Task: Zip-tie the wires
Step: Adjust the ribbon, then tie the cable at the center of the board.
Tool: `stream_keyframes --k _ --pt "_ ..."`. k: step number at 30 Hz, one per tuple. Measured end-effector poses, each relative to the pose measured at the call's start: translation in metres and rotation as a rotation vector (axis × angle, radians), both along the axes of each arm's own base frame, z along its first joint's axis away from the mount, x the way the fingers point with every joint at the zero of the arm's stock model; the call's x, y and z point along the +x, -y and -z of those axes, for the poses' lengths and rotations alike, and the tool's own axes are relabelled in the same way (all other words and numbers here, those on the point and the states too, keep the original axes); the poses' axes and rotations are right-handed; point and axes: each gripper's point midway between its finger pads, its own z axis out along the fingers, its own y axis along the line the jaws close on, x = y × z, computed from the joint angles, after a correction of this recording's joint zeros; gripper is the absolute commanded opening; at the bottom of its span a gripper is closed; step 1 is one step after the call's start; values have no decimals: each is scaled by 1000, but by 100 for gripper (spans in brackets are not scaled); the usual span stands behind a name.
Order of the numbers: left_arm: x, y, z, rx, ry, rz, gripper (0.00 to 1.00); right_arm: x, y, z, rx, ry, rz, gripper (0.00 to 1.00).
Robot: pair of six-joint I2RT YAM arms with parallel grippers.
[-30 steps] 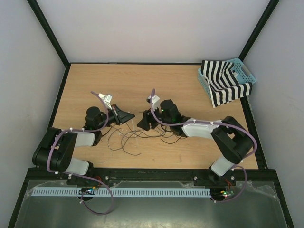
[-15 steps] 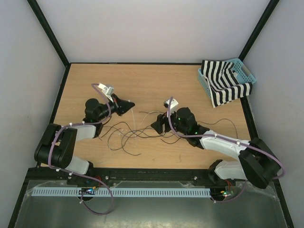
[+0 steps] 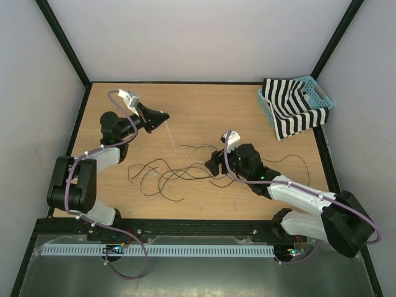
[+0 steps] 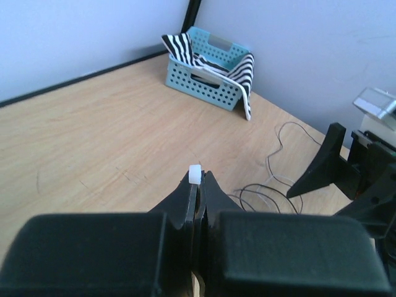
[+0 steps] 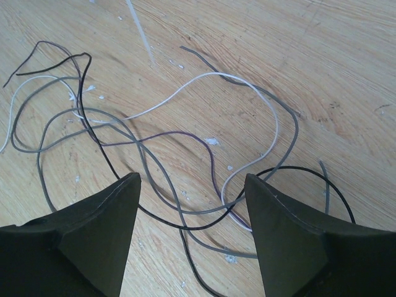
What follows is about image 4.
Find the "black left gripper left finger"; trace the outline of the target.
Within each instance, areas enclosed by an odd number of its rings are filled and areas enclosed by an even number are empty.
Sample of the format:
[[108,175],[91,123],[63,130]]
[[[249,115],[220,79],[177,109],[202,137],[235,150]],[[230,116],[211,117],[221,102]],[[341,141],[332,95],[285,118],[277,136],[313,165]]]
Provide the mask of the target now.
[[52,213],[21,227],[2,296],[192,296],[188,172],[149,212]]

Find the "white zip tie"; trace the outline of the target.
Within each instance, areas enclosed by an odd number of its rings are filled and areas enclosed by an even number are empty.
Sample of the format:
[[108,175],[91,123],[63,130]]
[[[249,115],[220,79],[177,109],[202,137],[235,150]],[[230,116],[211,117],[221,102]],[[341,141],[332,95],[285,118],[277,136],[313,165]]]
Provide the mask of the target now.
[[200,207],[200,186],[202,182],[202,168],[201,165],[190,165],[188,171],[188,214],[195,217],[198,214]]

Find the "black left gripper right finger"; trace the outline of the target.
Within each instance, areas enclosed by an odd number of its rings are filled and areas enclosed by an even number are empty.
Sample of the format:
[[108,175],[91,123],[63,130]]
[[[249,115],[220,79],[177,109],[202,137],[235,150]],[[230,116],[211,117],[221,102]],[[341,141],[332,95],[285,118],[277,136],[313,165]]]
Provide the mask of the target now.
[[245,212],[207,172],[202,296],[391,296],[368,232],[348,217]]

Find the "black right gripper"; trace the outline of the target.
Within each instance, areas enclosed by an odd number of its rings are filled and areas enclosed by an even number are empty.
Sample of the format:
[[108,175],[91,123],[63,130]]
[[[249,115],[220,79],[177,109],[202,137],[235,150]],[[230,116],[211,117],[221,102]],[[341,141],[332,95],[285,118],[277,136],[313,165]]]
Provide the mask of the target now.
[[348,159],[340,155],[346,129],[332,123],[303,175],[287,198],[336,185],[351,202],[336,214],[360,222],[374,239],[395,225],[395,145],[374,133],[353,131]]

